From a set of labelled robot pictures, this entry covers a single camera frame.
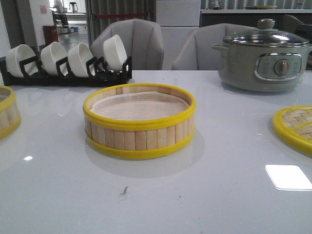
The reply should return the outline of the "woven bamboo steamer lid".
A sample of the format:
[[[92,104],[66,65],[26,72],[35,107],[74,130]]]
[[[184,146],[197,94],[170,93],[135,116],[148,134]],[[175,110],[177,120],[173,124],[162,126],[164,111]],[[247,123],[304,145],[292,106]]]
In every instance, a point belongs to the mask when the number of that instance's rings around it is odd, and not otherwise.
[[[277,136],[300,152],[312,155],[312,107],[298,105],[283,108],[273,116]]]

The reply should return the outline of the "bamboo steamer drawer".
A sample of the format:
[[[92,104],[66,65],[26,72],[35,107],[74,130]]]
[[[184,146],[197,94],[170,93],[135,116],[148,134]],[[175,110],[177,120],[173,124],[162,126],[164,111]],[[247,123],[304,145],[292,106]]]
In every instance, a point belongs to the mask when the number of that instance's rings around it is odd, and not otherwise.
[[[8,86],[0,86],[0,139],[12,134],[21,123],[16,94]]]
[[[99,116],[92,105],[103,98],[157,91],[182,98],[190,106],[183,112],[155,120],[126,121]],[[172,154],[191,142],[195,134],[194,96],[175,86],[155,83],[132,83],[101,89],[85,100],[85,132],[98,151],[126,159],[150,159]]]

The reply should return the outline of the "white steamer liner cloth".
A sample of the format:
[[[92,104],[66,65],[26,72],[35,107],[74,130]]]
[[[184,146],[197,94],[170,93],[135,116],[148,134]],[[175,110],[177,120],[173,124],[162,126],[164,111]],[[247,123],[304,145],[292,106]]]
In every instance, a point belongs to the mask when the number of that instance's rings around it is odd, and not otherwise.
[[[180,97],[148,91],[103,98],[92,105],[91,112],[115,120],[143,121],[171,117],[189,106]]]

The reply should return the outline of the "black bowl rack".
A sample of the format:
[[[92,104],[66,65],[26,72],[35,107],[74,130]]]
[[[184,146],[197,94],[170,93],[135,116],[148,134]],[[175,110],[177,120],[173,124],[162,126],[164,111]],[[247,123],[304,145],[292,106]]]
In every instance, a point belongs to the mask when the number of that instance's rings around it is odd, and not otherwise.
[[[93,57],[86,61],[87,77],[79,78],[71,71],[68,58],[56,62],[57,76],[49,75],[42,66],[38,56],[20,62],[22,77],[10,74],[6,67],[6,57],[0,58],[0,71],[4,85],[22,86],[90,86],[110,87],[128,83],[132,78],[132,57],[128,56],[121,71],[110,71],[103,57]]]

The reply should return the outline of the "grey chair right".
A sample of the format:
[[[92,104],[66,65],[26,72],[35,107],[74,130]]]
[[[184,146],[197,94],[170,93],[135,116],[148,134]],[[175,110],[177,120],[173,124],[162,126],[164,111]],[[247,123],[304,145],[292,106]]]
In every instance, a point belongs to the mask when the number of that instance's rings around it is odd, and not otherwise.
[[[221,44],[225,36],[250,30],[252,27],[220,23],[191,31],[178,52],[172,70],[217,70],[220,53],[212,48]]]

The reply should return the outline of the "grey chair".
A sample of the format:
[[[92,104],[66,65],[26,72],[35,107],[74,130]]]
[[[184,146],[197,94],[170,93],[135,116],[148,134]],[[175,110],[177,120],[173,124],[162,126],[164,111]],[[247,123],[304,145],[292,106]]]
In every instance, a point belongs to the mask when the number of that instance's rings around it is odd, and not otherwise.
[[[172,70],[217,70],[220,53],[212,48],[221,44],[225,36],[250,30],[252,27],[220,23],[191,31],[178,52]]]
[[[159,24],[143,19],[128,19],[110,24],[91,44],[95,57],[104,56],[103,43],[119,35],[134,70],[161,70],[164,44]]]

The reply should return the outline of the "white bowl rightmost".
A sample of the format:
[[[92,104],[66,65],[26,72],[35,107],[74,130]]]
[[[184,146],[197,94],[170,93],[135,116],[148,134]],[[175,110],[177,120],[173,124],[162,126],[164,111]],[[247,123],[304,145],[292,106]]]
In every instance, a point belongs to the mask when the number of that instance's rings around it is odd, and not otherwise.
[[[127,59],[127,54],[119,35],[114,35],[103,43],[103,52],[109,69],[121,71],[123,63]]]

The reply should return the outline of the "white bowl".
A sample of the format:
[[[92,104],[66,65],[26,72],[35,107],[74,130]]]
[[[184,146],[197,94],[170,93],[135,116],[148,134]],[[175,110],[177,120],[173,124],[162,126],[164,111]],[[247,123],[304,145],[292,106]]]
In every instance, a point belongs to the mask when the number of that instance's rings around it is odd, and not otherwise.
[[[127,54],[119,35],[114,35],[103,43],[103,52],[109,69],[121,71],[123,63],[127,59]]]
[[[14,77],[22,78],[23,74],[20,68],[20,61],[34,57],[35,52],[26,44],[21,44],[6,54],[6,67],[10,74]]]
[[[85,43],[79,43],[68,52],[68,62],[74,75],[79,78],[87,78],[86,62],[93,58],[93,55]]]
[[[56,62],[67,56],[67,52],[60,43],[52,42],[41,51],[41,62],[44,70],[52,76],[58,76]]]

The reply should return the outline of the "grey chair left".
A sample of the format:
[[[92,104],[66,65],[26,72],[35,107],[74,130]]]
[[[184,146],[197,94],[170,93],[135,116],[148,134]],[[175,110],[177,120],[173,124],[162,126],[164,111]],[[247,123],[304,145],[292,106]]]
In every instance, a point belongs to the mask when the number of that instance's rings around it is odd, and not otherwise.
[[[143,19],[128,19],[110,24],[91,44],[95,57],[104,56],[103,43],[119,35],[134,70],[161,70],[164,44],[159,24]]]

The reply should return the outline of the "white cabinet background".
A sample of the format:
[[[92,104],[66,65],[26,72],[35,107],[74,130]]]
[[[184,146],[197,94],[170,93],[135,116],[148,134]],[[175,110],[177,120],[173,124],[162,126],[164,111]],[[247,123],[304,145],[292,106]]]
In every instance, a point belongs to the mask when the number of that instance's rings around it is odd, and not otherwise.
[[[187,35],[199,27],[201,1],[157,0],[156,23],[164,42],[162,69],[170,70]]]

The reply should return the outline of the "grey electric cooking pot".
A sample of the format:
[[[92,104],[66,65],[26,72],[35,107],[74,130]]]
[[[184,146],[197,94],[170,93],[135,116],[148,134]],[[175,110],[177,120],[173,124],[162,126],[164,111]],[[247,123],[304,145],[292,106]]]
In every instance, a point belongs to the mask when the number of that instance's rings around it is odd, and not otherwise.
[[[233,87],[257,92],[284,92],[300,85],[311,44],[301,47],[266,47],[223,42],[218,74]]]

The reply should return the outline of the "red bin background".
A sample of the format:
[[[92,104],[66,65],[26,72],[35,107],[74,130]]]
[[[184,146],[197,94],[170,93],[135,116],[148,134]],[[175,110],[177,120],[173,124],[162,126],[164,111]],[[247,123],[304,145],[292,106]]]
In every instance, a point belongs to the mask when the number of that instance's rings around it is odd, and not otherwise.
[[[44,25],[42,28],[46,45],[59,41],[55,25]]]

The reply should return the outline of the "glass pot lid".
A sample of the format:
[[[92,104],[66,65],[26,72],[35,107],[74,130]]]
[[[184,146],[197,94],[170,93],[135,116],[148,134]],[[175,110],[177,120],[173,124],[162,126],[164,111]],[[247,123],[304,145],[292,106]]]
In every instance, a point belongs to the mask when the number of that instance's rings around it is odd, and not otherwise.
[[[290,32],[275,29],[274,25],[275,20],[273,19],[259,19],[257,28],[226,36],[223,41],[266,47],[303,47],[310,44],[309,40]]]

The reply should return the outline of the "person in background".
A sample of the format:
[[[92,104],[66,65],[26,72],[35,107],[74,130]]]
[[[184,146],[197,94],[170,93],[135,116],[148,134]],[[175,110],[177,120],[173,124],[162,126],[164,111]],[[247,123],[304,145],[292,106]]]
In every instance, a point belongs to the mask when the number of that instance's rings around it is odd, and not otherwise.
[[[57,20],[60,20],[61,24],[63,26],[68,25],[67,16],[64,12],[64,7],[62,5],[62,2],[60,0],[54,0],[54,4],[52,8],[55,8],[55,11],[52,11],[52,17],[54,24],[57,24]]]

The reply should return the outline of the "white bowl far left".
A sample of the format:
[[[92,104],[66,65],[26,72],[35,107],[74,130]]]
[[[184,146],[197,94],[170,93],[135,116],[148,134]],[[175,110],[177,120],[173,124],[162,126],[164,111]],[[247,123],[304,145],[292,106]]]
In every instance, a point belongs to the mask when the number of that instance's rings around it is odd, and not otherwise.
[[[34,57],[35,52],[26,44],[21,44],[6,54],[6,67],[10,74],[14,77],[22,78],[23,74],[20,68],[20,61]]]

